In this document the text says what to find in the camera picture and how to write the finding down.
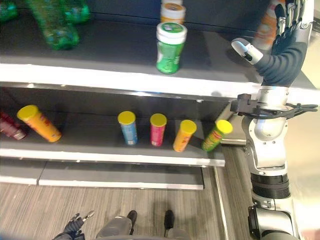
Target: white jar lid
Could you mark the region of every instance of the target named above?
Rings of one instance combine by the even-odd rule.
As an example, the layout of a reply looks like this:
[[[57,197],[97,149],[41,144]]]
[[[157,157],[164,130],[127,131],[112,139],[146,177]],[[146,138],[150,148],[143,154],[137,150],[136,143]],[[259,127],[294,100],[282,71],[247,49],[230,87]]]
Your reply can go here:
[[[156,37],[167,44],[182,44],[187,37],[187,28],[176,22],[162,22],[156,26]]]
[[[183,19],[186,14],[186,8],[175,3],[165,3],[161,5],[161,16],[170,19]]]

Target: store shelf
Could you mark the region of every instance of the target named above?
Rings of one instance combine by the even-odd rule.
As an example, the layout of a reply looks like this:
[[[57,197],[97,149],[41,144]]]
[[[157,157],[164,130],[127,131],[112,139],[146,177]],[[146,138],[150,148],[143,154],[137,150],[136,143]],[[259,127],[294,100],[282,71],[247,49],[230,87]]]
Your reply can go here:
[[[39,185],[203,190],[200,167],[48,162]]]
[[[62,128],[63,136],[58,142],[46,142],[32,130],[20,141],[2,135],[0,156],[74,162],[201,167],[225,165],[220,147],[209,154],[201,149],[204,132],[200,121],[196,121],[197,131],[185,151],[175,152],[172,145],[180,120],[168,120],[163,145],[154,147],[150,144],[149,119],[139,118],[136,121],[138,143],[135,146],[128,146],[125,144],[115,116],[54,112],[45,114],[49,119],[63,120],[60,123],[55,121],[55,125]]]
[[[0,159],[0,183],[203,190],[201,167]]]
[[[155,26],[94,20],[77,29],[78,46],[54,51],[44,42],[32,16],[21,15],[2,24],[2,86],[236,98],[241,93],[255,94],[262,81],[232,50],[230,40],[237,35],[190,29],[181,69],[164,75],[155,67]],[[301,72],[289,102],[316,103],[319,95]]]
[[[0,183],[36,185],[46,161],[0,158]]]

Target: yellow lid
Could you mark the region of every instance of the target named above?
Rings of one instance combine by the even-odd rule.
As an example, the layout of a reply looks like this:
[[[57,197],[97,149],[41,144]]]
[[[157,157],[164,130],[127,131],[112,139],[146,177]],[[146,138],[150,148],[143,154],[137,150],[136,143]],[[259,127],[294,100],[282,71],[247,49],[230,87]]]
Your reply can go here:
[[[32,119],[38,112],[39,109],[36,105],[27,105],[21,108],[17,112],[16,116],[22,121],[28,121]]]
[[[180,129],[186,134],[194,134],[197,130],[197,125],[191,120],[183,120],[180,123]]]
[[[118,115],[118,122],[120,124],[129,125],[134,123],[136,116],[132,111],[123,111]]]
[[[233,131],[232,124],[227,120],[219,120],[216,122],[216,128],[223,134],[229,134]]]
[[[156,127],[163,127],[167,124],[167,118],[161,113],[155,113],[150,117],[150,123]]]

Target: wooden floor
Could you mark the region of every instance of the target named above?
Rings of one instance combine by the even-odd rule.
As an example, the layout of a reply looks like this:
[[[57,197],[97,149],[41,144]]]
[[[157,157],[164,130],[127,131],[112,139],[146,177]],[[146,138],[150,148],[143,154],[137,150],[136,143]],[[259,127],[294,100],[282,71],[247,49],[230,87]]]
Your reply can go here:
[[[237,170],[243,160],[240,147],[224,147],[226,168],[221,175],[223,206],[229,239],[248,239],[247,208],[251,204],[248,179]],[[60,233],[72,215],[95,215],[82,230],[92,240],[112,217],[138,212],[136,235],[163,236],[164,214],[172,209],[175,227],[188,231],[193,240],[225,239],[219,194],[213,168],[203,168],[205,189],[151,190],[34,186],[0,184],[0,230],[11,237],[49,240]]]

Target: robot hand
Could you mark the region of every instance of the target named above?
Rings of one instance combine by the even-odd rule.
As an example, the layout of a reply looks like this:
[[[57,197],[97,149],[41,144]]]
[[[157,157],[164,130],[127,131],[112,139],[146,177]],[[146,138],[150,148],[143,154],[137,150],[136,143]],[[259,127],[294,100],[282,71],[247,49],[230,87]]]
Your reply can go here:
[[[95,211],[90,211],[85,217],[79,217],[79,213],[74,215],[64,227],[62,233],[58,234],[53,240],[85,240],[85,235],[80,230],[85,221],[91,218]]]
[[[281,4],[275,8],[277,35],[271,55],[262,54],[242,38],[231,43],[263,77],[263,86],[290,87],[305,60],[314,18],[314,0],[286,0],[285,4],[286,11]]]

